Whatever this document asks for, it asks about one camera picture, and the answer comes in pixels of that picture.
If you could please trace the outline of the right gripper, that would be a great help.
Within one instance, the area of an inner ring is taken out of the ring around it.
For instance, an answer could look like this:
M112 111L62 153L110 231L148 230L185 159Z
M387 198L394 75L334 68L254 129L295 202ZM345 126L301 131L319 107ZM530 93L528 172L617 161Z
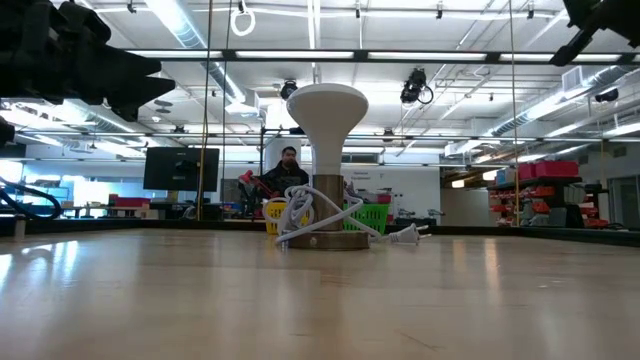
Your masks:
M569 27L578 33L561 46L549 63L565 66L572 62L592 41L598 30L611 30L628 40L632 48L639 46L639 0L564 0Z

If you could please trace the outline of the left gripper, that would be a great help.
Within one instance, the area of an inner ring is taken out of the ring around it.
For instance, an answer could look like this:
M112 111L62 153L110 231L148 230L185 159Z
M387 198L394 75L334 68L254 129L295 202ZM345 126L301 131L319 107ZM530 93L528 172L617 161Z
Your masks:
M50 103L79 98L77 61L87 42L105 44L110 28L91 9L73 1L1 0L1 95ZM139 108L175 89L174 80L152 77L156 59L105 45L101 86L111 111L126 122Z

